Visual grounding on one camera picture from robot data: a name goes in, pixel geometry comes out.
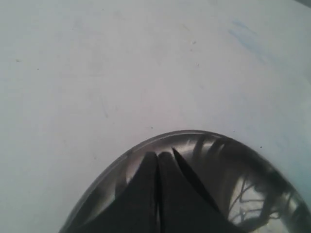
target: white surface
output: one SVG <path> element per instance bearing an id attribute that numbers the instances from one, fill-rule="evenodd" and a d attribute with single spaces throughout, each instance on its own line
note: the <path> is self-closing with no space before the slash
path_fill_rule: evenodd
<path id="1" fill-rule="evenodd" d="M 57 232 L 119 155 L 180 129 L 246 143 L 311 205 L 310 22 L 293 0 L 2 2 L 1 232 Z"/>

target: blue stain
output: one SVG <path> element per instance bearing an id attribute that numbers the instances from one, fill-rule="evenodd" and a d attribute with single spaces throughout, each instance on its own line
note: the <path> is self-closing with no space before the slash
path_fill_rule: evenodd
<path id="1" fill-rule="evenodd" d="M 249 29 L 249 27 L 247 27 L 245 24 L 243 24 L 242 22 L 238 21 L 237 19 L 232 21 L 232 24 L 234 24 L 235 26 L 240 27 L 242 29 L 246 29 L 246 30 L 248 30 L 249 32 L 251 32 L 254 35 L 257 35 L 256 32 L 254 32 L 253 30 Z"/>
<path id="2" fill-rule="evenodd" d="M 263 51 L 262 47 L 260 46 L 260 44 L 258 44 L 253 39 L 253 37 L 246 35 L 246 34 L 243 34 L 243 33 L 235 32 L 232 29 L 229 29 L 228 32 L 230 35 L 235 37 L 244 48 L 246 48 L 251 53 L 255 54 L 256 57 L 261 62 L 264 63 L 264 59 L 263 59 L 263 57 L 265 56 L 264 51 Z"/>

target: black plastic piece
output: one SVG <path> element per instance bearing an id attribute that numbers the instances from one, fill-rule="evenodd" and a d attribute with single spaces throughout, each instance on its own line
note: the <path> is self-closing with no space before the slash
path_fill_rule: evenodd
<path id="1" fill-rule="evenodd" d="M 90 222 L 66 233 L 155 233 L 157 156 L 146 153 L 122 193 Z"/>
<path id="2" fill-rule="evenodd" d="M 162 190 L 159 203 L 161 232 L 242 233 L 215 208 L 187 162 L 182 161 L 177 151 L 174 153 L 182 163 L 181 167 L 169 152 L 161 153 L 158 158 Z"/>

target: white table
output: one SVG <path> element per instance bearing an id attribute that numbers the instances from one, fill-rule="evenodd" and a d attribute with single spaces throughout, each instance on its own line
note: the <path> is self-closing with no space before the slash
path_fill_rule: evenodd
<path id="1" fill-rule="evenodd" d="M 208 130 L 311 206 L 311 9 L 293 0 L 5 0 L 0 229 L 55 233 L 137 143 Z"/>

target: blue smudge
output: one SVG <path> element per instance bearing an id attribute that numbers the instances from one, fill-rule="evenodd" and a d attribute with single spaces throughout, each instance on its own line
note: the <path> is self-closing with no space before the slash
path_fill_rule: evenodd
<path id="1" fill-rule="evenodd" d="M 232 29 L 228 30 L 229 34 L 235 37 L 239 43 L 264 63 L 264 51 L 262 47 L 251 37 L 242 33 L 237 33 Z"/>
<path id="2" fill-rule="evenodd" d="M 246 30 L 248 30 L 249 32 L 251 32 L 254 35 L 257 35 L 256 32 L 254 32 L 253 30 L 249 29 L 249 27 L 247 27 L 245 24 L 243 24 L 242 22 L 238 21 L 237 19 L 232 21 L 232 24 L 234 24 L 235 26 L 240 27 L 242 29 L 246 29 Z"/>

